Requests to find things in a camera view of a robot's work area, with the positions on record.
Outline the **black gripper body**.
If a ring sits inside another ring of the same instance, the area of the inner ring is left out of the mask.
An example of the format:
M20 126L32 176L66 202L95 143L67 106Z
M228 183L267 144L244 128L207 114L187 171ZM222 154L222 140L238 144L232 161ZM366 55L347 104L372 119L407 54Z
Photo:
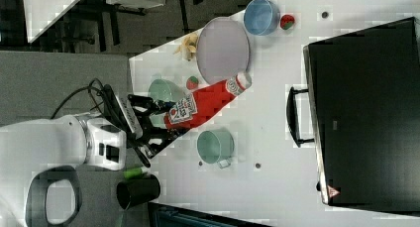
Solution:
M103 87L104 116L117 128L124 131L127 136L126 146L133 149L142 164L151 166L147 156L141 151L144 146L140 139L144 135L135 109L131 104L130 94L118 94L109 84Z

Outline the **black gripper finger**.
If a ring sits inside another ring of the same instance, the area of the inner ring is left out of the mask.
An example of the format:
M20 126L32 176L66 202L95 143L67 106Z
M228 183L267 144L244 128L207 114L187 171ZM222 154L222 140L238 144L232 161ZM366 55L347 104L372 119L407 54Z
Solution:
M146 156L151 159L187 132L188 129L184 128L164 129L151 127L144 131L138 142L146 149Z
M148 114L162 114L168 112L174 105L174 102L172 101L153 100L151 97L134 94L129 94L128 100L133 107L144 108Z

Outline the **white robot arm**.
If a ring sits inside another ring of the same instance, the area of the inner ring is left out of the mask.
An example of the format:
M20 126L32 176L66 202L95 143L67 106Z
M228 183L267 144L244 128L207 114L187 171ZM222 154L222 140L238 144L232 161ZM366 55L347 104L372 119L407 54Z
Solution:
M84 89L102 98L101 111L1 128L1 227L67 227L82 206L77 167L121 170L129 149L147 167L187 132L152 124L171 102L121 96L108 84Z

